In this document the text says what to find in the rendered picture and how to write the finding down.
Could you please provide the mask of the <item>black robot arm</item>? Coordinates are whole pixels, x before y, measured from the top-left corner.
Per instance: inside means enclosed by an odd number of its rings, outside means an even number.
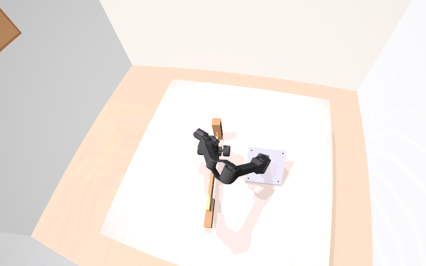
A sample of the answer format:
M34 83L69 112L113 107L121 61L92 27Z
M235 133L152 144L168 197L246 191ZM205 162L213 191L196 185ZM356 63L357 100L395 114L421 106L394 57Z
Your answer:
M219 159L219 155L213 150L220 143L215 136L208 135L200 128L193 133L193 136L199 140L198 149L203 152L206 167L211 170L217 180L224 184L232 184L238 177L251 173L264 174L271 162L269 155L258 153L258 156L253 157L250 163L235 165L228 160ZM216 169L217 163L225 164L221 175Z

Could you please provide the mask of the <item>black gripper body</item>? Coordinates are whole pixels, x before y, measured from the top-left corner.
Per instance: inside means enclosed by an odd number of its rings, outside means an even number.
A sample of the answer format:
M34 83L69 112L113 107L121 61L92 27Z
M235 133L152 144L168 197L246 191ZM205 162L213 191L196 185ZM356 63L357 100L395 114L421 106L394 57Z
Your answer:
M229 157L230 156L230 146L229 145L224 145L223 149L222 146L218 146L216 148L213 149L214 151L216 151L217 154L221 154L223 152L223 156L224 157ZM197 154L198 155L203 155L202 151L199 151L199 149L197 149Z

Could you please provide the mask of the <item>long wooden rail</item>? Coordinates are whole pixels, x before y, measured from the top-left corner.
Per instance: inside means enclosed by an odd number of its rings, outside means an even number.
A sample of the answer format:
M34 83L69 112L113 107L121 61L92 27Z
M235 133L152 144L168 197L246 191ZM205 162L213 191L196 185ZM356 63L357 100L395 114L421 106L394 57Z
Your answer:
M209 189L208 189L208 196L207 196L207 204L206 204L206 211L211 211L211 202L213 197L213 187L214 187L214 175L211 172L210 174L210 182L209 182Z

